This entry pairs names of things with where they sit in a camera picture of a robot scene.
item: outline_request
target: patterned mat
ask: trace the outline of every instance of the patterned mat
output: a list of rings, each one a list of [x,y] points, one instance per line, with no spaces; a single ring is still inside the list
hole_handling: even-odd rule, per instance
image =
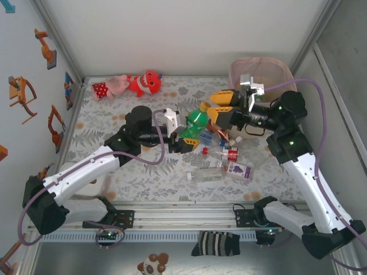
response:
[[[89,78],[88,85],[104,78]],[[85,92],[73,134],[67,162],[78,162],[90,155],[115,134],[125,123],[125,115],[137,105],[152,110],[171,108],[187,114],[200,102],[227,87],[227,78],[163,77],[162,88],[156,95],[137,98],[126,91],[114,101],[103,98],[94,101],[91,87]],[[165,118],[159,115],[160,125]],[[241,164],[255,166],[252,181],[225,178],[218,182],[187,182],[186,173],[198,168],[215,166],[216,159],[203,155],[202,146],[188,154],[168,154],[158,166],[148,166],[136,160],[109,174],[104,195],[112,201],[252,201],[268,195],[281,200],[303,200],[292,177],[278,165],[270,154],[266,137],[252,139],[239,156]],[[159,146],[142,147],[142,158],[156,160]]]

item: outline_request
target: pink basket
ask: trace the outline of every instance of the pink basket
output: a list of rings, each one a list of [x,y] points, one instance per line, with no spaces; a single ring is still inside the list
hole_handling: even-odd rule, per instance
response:
[[[293,79],[293,75],[288,66],[281,62],[281,60],[272,57],[243,58],[231,64],[228,75],[228,88],[239,91],[240,76],[245,73],[253,76],[255,83],[264,84],[265,88]],[[292,83],[265,93],[263,102],[270,103],[286,91],[297,91],[297,87]]]

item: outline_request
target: toy dog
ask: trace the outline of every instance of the toy dog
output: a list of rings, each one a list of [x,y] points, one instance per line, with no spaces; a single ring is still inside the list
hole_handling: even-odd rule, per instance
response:
[[[151,254],[149,258],[138,265],[138,270],[144,275],[162,275],[166,270],[165,265],[167,263],[168,254],[161,253],[159,256]]]

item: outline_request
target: toy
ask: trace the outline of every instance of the toy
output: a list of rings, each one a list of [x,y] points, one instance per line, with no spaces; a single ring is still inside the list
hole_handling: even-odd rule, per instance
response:
[[[121,95],[129,84],[126,74],[123,74],[122,76],[114,76],[106,82],[93,84],[93,98],[95,100],[99,100],[107,96],[109,99],[113,100],[114,95]]]
[[[159,256],[156,254],[149,255],[145,261],[138,265],[138,270],[144,275],[162,275],[166,270],[165,265],[168,263],[168,254],[161,253]]]
[[[162,74],[158,74],[153,70],[147,70],[141,76],[135,76],[134,79],[129,75],[127,77],[127,81],[130,83],[128,89],[136,92],[137,97],[141,97],[143,92],[155,94],[161,88],[161,78]]]

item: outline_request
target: red plush toy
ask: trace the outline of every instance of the red plush toy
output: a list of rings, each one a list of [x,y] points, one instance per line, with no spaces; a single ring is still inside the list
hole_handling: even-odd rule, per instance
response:
[[[153,70],[147,70],[141,76],[135,76],[132,79],[132,75],[127,76],[127,80],[130,85],[129,90],[136,92],[137,97],[141,97],[143,92],[155,94],[158,93],[162,85],[162,74],[158,74]]]

